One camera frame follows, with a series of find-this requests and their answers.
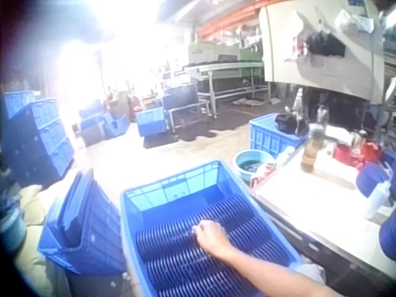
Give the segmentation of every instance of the plastic bottle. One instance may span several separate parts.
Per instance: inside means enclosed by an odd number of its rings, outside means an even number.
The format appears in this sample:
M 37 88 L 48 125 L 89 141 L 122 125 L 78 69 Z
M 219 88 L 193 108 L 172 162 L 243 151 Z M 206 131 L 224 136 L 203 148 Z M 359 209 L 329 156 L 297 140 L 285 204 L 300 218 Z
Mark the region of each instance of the plastic bottle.
M 324 141 L 324 127 L 320 124 L 309 125 L 309 141 L 304 148 L 300 167 L 304 172 L 312 173 L 319 150 L 322 149 Z
M 288 146 L 277 158 L 277 168 L 281 167 L 290 158 L 290 155 L 295 152 L 295 148 Z
M 364 213 L 365 218 L 372 218 L 379 208 L 384 205 L 390 195 L 389 189 L 390 181 L 384 181 L 383 183 L 377 184 L 371 195 L 368 197 L 366 211 Z

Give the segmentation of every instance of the glass bottle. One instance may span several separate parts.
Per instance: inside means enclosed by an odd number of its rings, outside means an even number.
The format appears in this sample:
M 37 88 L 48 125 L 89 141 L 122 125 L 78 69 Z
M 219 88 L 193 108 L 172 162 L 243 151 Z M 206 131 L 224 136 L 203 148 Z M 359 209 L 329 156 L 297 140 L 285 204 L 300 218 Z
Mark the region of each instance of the glass bottle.
M 312 173 L 317 153 L 322 149 L 324 140 L 324 127 L 320 124 L 309 125 L 309 140 L 304 149 L 300 167 L 304 172 Z

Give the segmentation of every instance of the plastic basin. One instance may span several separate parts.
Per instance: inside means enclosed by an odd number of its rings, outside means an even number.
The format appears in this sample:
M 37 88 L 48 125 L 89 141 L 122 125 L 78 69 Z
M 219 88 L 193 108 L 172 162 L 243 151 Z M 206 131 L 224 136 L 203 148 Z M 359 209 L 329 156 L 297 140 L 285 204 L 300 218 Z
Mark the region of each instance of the plastic basin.
M 275 161 L 275 159 L 269 153 L 261 150 L 243 150 L 237 153 L 233 159 L 233 167 L 237 174 L 247 183 L 250 183 L 250 179 L 255 172 L 246 171 L 241 168 L 241 165 L 250 161 L 266 163 L 268 161 Z

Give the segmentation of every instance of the workbench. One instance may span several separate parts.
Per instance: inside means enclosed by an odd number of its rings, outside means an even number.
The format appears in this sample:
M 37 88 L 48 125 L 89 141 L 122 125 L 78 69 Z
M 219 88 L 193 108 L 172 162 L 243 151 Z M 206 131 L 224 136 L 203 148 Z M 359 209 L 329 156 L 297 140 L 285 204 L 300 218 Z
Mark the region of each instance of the workbench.
M 253 79 L 253 69 L 254 68 L 263 68 L 263 62 L 230 62 L 230 63 L 212 63 L 212 64 L 204 64 L 198 66 L 186 66 L 184 71 L 190 74 L 191 77 L 194 77 L 194 74 L 207 72 L 209 75 L 209 93 L 198 92 L 198 95 L 204 97 L 210 97 L 210 104 L 212 105 L 213 117 L 217 118 L 217 108 L 216 108 L 216 100 L 243 95 L 251 93 L 252 96 L 256 92 L 268 91 L 269 98 L 271 98 L 271 88 L 270 84 L 267 85 L 254 85 Z M 221 71 L 221 70 L 230 70 L 230 69 L 250 69 L 251 75 L 251 85 L 248 87 L 241 88 L 233 88 L 229 90 L 224 90 L 220 92 L 215 92 L 213 89 L 213 72 Z
M 356 187 L 358 170 L 320 151 L 313 173 L 305 173 L 303 151 L 304 146 L 253 189 L 254 197 L 291 244 L 324 266 L 333 285 L 349 282 L 357 287 L 354 292 L 370 296 L 368 282 L 382 288 L 396 279 L 396 262 L 379 245 L 381 223 L 395 207 L 382 206 L 374 218 L 365 219 L 367 198 Z M 354 280 L 347 281 L 351 273 Z

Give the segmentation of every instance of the white table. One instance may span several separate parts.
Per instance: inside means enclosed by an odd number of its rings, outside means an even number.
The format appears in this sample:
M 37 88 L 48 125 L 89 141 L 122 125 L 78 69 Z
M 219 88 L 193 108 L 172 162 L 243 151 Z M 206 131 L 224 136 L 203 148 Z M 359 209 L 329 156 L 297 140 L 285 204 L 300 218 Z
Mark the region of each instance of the white table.
M 365 269 L 396 278 L 396 262 L 379 245 L 380 223 L 366 220 L 358 170 L 319 152 L 312 174 L 300 168 L 303 148 L 254 190 L 256 199 L 297 230 Z M 394 207 L 381 207 L 388 217 Z
M 194 76 L 192 74 L 193 72 L 208 72 L 209 93 L 200 93 L 199 92 L 198 95 L 210 97 L 210 103 L 212 104 L 212 110 L 213 110 L 213 117 L 217 118 L 217 108 L 216 108 L 216 100 L 217 99 L 232 97 L 232 96 L 242 95 L 242 94 L 248 94 L 248 93 L 252 93 L 252 95 L 254 96 L 254 94 L 256 92 L 263 92 L 263 91 L 268 91 L 269 98 L 271 98 L 270 83 L 268 83 L 266 86 L 254 85 L 253 69 L 254 68 L 263 68 L 263 67 L 264 67 L 263 62 L 230 62 L 230 63 L 213 63 L 213 64 L 206 64 L 206 65 L 185 67 L 184 71 L 187 72 L 188 74 L 190 74 L 191 76 Z M 251 86 L 243 87 L 243 88 L 233 88 L 233 89 L 224 90 L 224 91 L 215 93 L 215 91 L 213 89 L 213 72 L 214 71 L 227 70 L 227 69 L 242 69 L 242 68 L 250 69 Z

